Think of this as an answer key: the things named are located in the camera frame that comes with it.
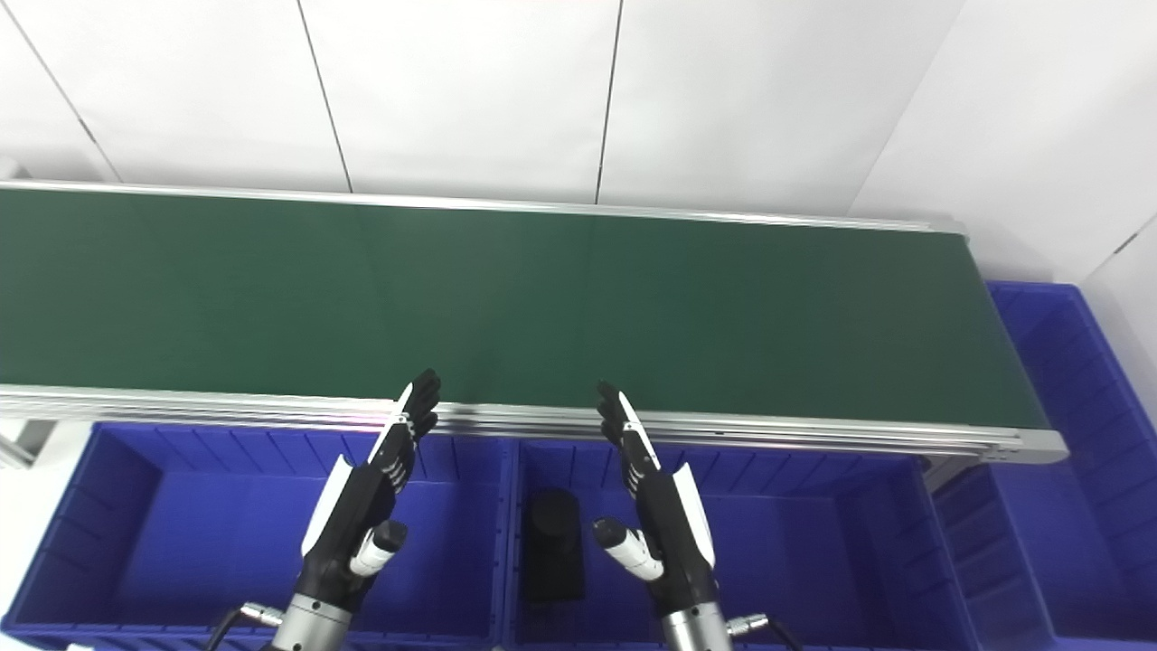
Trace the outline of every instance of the white floor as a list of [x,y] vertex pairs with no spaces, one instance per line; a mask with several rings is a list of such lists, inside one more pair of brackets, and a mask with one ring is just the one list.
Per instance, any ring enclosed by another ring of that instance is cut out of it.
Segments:
[[[7,613],[36,546],[72,478],[91,423],[62,422],[27,471],[0,468],[0,613]],[[0,436],[15,439],[22,421],[0,419]],[[0,651],[30,646],[0,635]]]

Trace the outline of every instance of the blue storage crate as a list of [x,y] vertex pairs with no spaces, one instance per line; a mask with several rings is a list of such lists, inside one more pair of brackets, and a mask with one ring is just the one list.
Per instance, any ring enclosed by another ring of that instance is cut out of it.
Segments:
[[[908,458],[657,446],[703,496],[729,616],[767,612],[809,645],[965,651],[975,648],[931,501]],[[584,528],[599,516],[638,523],[606,443],[526,442],[511,503],[563,488]],[[655,649],[663,639],[646,587],[583,539],[587,598],[518,599],[521,519],[511,525],[506,649]],[[769,631],[740,649],[782,646]]]
[[1071,457],[978,468],[937,493],[981,643],[1157,649],[1157,438],[1079,290],[992,282]]
[[[246,600],[283,607],[334,460],[359,434],[96,428],[3,620],[44,649],[200,649]],[[353,621],[349,646],[491,649],[502,620],[510,443],[429,437],[393,517],[410,537]],[[250,651],[272,631],[239,627]]]

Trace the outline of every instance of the cable connector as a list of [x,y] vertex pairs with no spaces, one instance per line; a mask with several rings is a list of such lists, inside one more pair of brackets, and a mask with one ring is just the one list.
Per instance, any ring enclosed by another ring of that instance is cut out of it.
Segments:
[[285,620],[286,614],[283,611],[278,611],[272,606],[264,606],[256,601],[245,601],[241,606],[241,614],[259,622],[261,626],[278,628]]
[[771,623],[767,615],[764,613],[756,613],[754,615],[744,615],[742,617],[734,617],[727,621],[727,632],[731,637],[739,637],[740,635],[747,635],[753,630],[759,630],[767,627]]

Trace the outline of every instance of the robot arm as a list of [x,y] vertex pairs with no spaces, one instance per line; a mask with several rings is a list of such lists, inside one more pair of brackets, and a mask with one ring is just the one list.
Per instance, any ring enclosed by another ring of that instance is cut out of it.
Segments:
[[598,392],[603,436],[619,450],[622,483],[635,498],[641,530],[600,518],[595,540],[646,582],[671,651],[731,651],[732,637],[764,627],[797,651],[798,643],[765,614],[723,619],[715,547],[691,467],[664,472],[627,397],[606,383]]
[[349,621],[377,574],[406,540],[406,526],[390,520],[398,494],[413,473],[418,444],[437,423],[441,380],[427,370],[395,404],[369,459],[334,464],[302,540],[302,570],[285,611],[245,604],[214,631],[214,651],[238,615],[278,631],[266,650],[338,651]]

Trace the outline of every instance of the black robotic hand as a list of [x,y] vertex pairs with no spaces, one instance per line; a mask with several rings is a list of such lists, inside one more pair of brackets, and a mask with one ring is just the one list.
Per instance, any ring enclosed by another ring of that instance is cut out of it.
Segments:
[[441,389],[442,380],[432,369],[415,378],[395,404],[385,435],[369,454],[368,464],[386,474],[395,495],[401,493],[414,472],[418,442],[437,424],[433,409],[437,407]]
[[731,651],[731,637],[771,626],[791,649],[798,643],[767,615],[723,619],[715,548],[699,489],[686,464],[664,472],[639,416],[622,392],[600,383],[603,436],[619,450],[622,483],[635,498],[640,530],[613,518],[595,521],[595,539],[647,584],[672,651]]
[[333,465],[302,539],[302,568],[289,607],[245,602],[226,615],[205,651],[216,651],[242,616],[278,629],[263,651],[341,649],[377,574],[406,541],[406,526],[389,518],[414,471],[418,444],[437,424],[441,387],[427,369],[393,404],[369,459],[354,467],[341,457]]

